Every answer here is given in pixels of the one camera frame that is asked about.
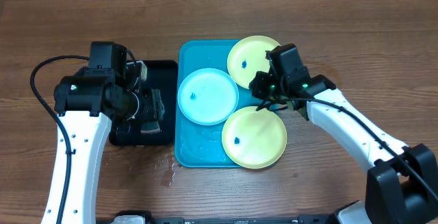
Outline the yellow plate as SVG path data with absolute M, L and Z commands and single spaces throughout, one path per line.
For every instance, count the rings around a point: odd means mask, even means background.
M 234 112 L 222 129 L 222 146 L 226 155 L 247 169 L 273 165 L 287 146 L 287 130 L 280 117 L 255 106 Z
M 280 43 L 267 36 L 249 36 L 241 39 L 229 52 L 229 75 L 237 85 L 249 89 L 249 84 L 258 71 L 269 71 L 270 63 L 266 59 L 266 52 L 277 46 L 280 46 Z

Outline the light blue plate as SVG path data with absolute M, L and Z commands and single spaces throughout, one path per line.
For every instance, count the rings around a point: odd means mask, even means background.
M 217 125 L 227 120 L 238 101 L 239 91 L 231 76 L 213 68 L 190 73 L 177 93 L 180 111 L 198 125 Z

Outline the green brown sponge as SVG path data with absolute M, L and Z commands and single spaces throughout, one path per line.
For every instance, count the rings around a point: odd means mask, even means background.
M 140 133 L 141 134 L 155 134 L 161 132 L 161 128 L 159 126 L 158 121 L 147 121 L 141 125 Z

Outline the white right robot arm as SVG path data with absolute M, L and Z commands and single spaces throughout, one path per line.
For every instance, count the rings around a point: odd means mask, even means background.
M 437 161 L 425 145 L 393 138 L 355 109 L 323 75 L 276 77 L 249 84 L 261 108 L 283 104 L 321 127 L 367 174 L 365 201 L 336 211 L 330 223 L 428 223 L 437 218 Z

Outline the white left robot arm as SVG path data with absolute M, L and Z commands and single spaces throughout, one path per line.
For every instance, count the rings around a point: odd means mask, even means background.
M 43 223 L 96 223 L 106 142 L 169 145 L 175 135 L 176 82 L 158 77 L 66 76 L 55 87 L 57 151 Z

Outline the black plastic tray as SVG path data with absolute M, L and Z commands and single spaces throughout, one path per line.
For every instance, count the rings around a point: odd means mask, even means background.
M 173 60 L 148 60 L 146 83 L 142 90 L 158 89 L 164 105 L 163 120 L 158 121 L 161 132 L 141 134 L 142 123 L 137 121 L 113 124 L 109 141 L 114 146 L 165 146 L 175 141 L 178 64 Z

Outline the teal plastic tray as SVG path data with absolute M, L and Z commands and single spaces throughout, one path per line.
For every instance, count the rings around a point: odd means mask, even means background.
M 219 69 L 228 73 L 227 58 L 239 40 L 193 40 L 185 43 L 179 52 L 178 89 L 182 81 L 192 72 L 204 68 Z M 239 101 L 237 108 L 258 105 L 249 89 L 237 85 Z M 234 163 L 222 146 L 222 129 L 227 120 L 217 125 L 198 125 L 187 119 L 177 103 L 175 156 L 180 164 L 194 168 L 241 167 Z

